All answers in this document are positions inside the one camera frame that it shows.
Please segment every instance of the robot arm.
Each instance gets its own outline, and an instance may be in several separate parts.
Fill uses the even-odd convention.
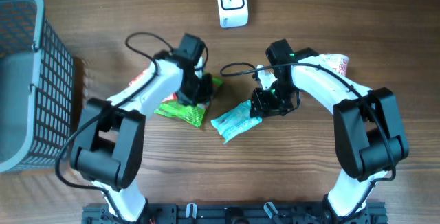
[[[273,43],[266,54],[272,65],[308,63],[332,70],[312,49],[294,53],[286,40]],[[253,115],[267,117],[273,113],[288,113],[288,108],[292,106],[289,102],[292,94],[298,95],[300,90],[309,93],[334,114],[335,148],[342,170],[325,201],[333,220],[338,222],[362,201],[373,180],[384,177],[390,170],[382,138],[377,129],[365,130],[364,121],[369,119],[368,113],[358,97],[331,74],[313,67],[291,66],[274,68],[274,75],[257,72],[255,78],[262,87],[256,89],[252,96]],[[379,125],[386,130],[395,163],[405,159],[408,142],[393,93],[385,88],[372,91],[345,76],[339,77],[354,87],[375,110]],[[360,204],[357,212],[366,206],[365,201]]]
[[[92,98],[82,111],[80,126],[106,113],[141,86],[149,84],[129,102],[94,122],[81,132],[71,153],[71,167],[95,186],[109,191],[109,212],[128,222],[148,223],[148,201],[139,191],[135,176],[142,160],[144,126],[162,100],[176,93],[185,105],[206,103],[212,95],[212,76],[202,75],[205,44],[185,34],[179,48],[154,56],[155,64],[142,72],[125,90],[107,101]],[[118,132],[116,143],[100,137],[100,132]]]

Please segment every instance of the wood grain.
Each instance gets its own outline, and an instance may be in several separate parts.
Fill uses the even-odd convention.
[[[146,67],[123,43],[142,30],[173,45],[184,32],[202,37],[208,70],[217,75],[236,61],[268,64],[264,51],[281,38],[294,50],[346,54],[348,77],[392,89],[404,119],[410,156],[398,165],[396,180],[371,196],[386,202],[390,223],[439,222],[439,3],[249,0],[248,25],[223,30],[217,0],[45,0],[48,19],[84,63],[87,96],[115,94]],[[151,54],[163,48],[151,38],[133,44]],[[250,76],[224,80],[201,128],[159,116],[148,122],[141,191],[151,203],[321,200],[340,170],[331,115],[304,94],[299,110],[266,119],[224,146],[209,120],[248,99],[256,86]],[[78,223],[82,206],[102,201],[99,192],[64,186],[51,171],[0,175],[0,186],[2,223]]]

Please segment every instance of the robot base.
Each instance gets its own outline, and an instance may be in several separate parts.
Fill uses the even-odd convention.
[[[322,224],[322,202],[276,204],[278,214],[270,219],[263,205],[200,205],[150,204],[153,216],[147,224]],[[83,208],[82,224],[116,224],[107,204]],[[348,224],[387,224],[385,203],[367,203],[367,208]]]

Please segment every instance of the gray basket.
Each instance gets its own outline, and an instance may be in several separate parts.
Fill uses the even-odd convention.
[[[43,0],[0,0],[0,172],[47,168],[71,132],[74,62]]]

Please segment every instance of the light blue snack bag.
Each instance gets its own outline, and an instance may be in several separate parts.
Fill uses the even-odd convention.
[[[226,139],[223,143],[226,144],[236,135],[250,130],[261,121],[261,117],[250,117],[250,100],[247,100],[221,117],[211,120],[211,124]]]

